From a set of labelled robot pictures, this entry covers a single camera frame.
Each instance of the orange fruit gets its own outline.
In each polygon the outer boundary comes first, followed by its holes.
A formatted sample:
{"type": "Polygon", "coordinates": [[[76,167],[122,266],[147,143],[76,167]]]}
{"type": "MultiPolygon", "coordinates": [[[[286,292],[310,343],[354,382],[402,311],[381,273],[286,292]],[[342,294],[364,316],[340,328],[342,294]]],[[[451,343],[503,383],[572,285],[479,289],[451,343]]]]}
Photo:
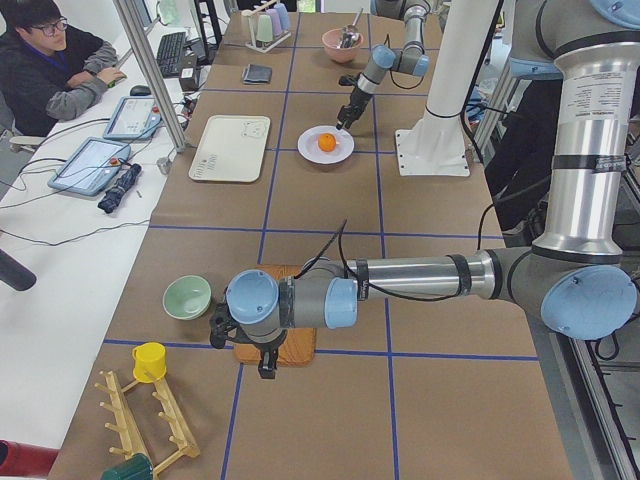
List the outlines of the orange fruit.
{"type": "Polygon", "coordinates": [[[318,137],[318,147],[323,152],[333,152],[337,143],[336,137],[332,133],[323,133],[318,137]]]}

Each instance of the black hair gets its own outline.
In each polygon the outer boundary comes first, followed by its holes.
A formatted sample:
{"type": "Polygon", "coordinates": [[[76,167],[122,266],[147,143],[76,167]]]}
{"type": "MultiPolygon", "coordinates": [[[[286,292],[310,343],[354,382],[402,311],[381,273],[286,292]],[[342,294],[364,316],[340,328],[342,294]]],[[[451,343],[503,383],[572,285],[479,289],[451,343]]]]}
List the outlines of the black hair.
{"type": "Polygon", "coordinates": [[[0,0],[0,13],[8,29],[30,28],[62,16],[53,0],[0,0]]]}

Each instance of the bowl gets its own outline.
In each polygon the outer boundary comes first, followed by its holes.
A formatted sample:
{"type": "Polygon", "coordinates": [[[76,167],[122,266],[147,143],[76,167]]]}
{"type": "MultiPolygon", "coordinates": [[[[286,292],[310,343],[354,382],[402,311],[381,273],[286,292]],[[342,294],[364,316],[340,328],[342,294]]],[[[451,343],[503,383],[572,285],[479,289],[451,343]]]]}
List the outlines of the bowl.
{"type": "Polygon", "coordinates": [[[349,48],[340,48],[341,41],[341,28],[334,28],[322,35],[322,45],[324,46],[324,51],[327,53],[329,58],[336,63],[347,63],[358,55],[358,51],[364,42],[364,37],[362,34],[359,34],[356,43],[349,48]]]}
{"type": "Polygon", "coordinates": [[[164,291],[164,311],[178,320],[193,320],[211,304],[211,285],[197,275],[186,275],[171,283],[164,291]]]}

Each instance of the green mug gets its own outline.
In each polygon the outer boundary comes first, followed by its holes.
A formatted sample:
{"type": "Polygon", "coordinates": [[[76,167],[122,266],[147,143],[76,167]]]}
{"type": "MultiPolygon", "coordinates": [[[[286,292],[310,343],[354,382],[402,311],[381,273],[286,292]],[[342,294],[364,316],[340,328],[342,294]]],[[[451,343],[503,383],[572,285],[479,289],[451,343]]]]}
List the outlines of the green mug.
{"type": "Polygon", "coordinates": [[[146,455],[136,453],[129,460],[105,470],[100,480],[153,480],[153,465],[146,455]]]}

